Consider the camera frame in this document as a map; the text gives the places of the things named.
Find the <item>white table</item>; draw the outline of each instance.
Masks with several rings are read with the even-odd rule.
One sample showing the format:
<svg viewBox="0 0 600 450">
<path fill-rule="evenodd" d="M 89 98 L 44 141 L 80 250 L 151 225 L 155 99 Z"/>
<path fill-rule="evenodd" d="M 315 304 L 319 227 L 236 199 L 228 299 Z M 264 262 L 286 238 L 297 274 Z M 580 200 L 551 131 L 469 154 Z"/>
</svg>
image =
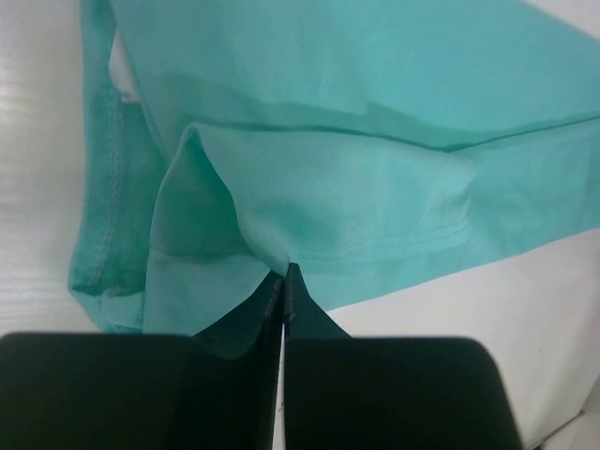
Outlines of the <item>white table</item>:
<svg viewBox="0 0 600 450">
<path fill-rule="evenodd" d="M 536 3 L 600 37 L 600 1 Z M 83 166 L 78 2 L 0 0 L 0 335 L 94 329 L 66 289 Z M 533 443 L 600 373 L 599 278 L 595 231 L 332 315 L 357 335 L 480 339 Z"/>
</svg>

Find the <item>garment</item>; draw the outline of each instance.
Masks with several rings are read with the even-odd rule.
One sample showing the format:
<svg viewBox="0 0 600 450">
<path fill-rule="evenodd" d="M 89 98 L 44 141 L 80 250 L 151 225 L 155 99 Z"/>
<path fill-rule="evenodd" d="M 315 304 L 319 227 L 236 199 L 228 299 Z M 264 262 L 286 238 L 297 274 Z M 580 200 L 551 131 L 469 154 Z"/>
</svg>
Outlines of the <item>garment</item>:
<svg viewBox="0 0 600 450">
<path fill-rule="evenodd" d="M 69 284 L 102 329 L 197 333 L 289 262 L 341 307 L 600 224 L 600 43 L 519 1 L 94 0 L 82 28 Z"/>
</svg>

